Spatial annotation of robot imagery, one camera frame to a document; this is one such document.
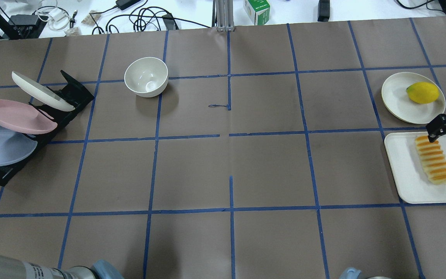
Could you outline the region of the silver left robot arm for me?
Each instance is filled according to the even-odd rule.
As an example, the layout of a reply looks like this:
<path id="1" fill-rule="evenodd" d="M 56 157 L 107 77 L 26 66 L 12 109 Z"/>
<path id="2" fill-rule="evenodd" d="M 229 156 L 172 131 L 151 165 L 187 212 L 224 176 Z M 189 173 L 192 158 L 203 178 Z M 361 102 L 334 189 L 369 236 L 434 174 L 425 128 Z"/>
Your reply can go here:
<path id="1" fill-rule="evenodd" d="M 122 279 L 122 274 L 105 260 L 88 268 L 76 265 L 69 269 L 16 260 L 0 255 L 0 279 Z"/>

